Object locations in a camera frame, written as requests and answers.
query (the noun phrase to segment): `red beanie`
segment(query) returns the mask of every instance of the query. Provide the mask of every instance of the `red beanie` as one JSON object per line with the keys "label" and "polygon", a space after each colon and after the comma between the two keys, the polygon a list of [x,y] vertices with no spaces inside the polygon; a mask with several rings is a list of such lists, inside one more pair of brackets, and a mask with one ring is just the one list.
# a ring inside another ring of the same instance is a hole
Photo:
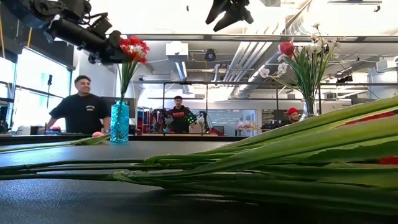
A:
{"label": "red beanie", "polygon": [[292,113],[299,113],[299,110],[296,108],[291,108],[287,110],[286,115],[292,115]]}

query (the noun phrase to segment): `blue glass vase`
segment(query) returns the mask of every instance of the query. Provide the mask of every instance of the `blue glass vase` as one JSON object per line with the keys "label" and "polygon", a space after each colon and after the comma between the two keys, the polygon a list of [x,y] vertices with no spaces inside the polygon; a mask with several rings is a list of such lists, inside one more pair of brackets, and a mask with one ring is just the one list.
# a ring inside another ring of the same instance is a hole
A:
{"label": "blue glass vase", "polygon": [[129,141],[129,106],[126,101],[116,100],[112,105],[111,142],[125,143]]}

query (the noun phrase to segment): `glass vase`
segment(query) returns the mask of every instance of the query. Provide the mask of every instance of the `glass vase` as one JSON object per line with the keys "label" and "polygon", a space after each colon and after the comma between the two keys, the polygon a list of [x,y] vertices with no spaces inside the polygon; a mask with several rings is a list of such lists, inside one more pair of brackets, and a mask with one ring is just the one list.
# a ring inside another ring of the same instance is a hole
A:
{"label": "glass vase", "polygon": [[300,121],[312,118],[314,116],[318,116],[318,111],[317,111],[317,103],[314,98],[308,98],[302,100],[303,102],[303,115],[300,118]]}
{"label": "glass vase", "polygon": [[126,101],[116,100],[111,112],[111,142],[129,141],[129,106]]}

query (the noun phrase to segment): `black table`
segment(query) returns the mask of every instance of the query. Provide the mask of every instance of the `black table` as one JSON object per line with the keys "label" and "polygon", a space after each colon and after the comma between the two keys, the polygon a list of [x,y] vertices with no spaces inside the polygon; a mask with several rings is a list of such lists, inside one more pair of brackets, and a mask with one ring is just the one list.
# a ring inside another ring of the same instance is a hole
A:
{"label": "black table", "polygon": [[[68,159],[145,158],[205,151],[225,142],[131,141],[0,154],[0,166]],[[0,181],[1,224],[46,223],[393,223],[389,218],[307,207],[172,195],[156,187],[85,180]]]}

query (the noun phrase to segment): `man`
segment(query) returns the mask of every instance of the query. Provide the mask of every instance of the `man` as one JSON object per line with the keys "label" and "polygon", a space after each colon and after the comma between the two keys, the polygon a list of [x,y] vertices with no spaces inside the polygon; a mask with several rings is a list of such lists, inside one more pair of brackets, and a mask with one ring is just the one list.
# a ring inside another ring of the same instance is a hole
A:
{"label": "man", "polygon": [[51,119],[47,123],[47,128],[53,126],[58,119],[65,118],[68,133],[109,132],[108,107],[103,99],[90,93],[90,83],[91,79],[85,75],[75,79],[78,93],[63,99],[50,112]]}
{"label": "man", "polygon": [[275,123],[272,125],[271,129],[280,128],[288,124],[296,123],[300,120],[299,110],[296,108],[290,108],[286,112],[287,120],[283,121],[281,124]]}
{"label": "man", "polygon": [[174,97],[175,106],[169,111],[172,115],[173,121],[171,123],[174,133],[189,133],[189,126],[187,116],[193,116],[192,112],[182,105],[182,97]]}

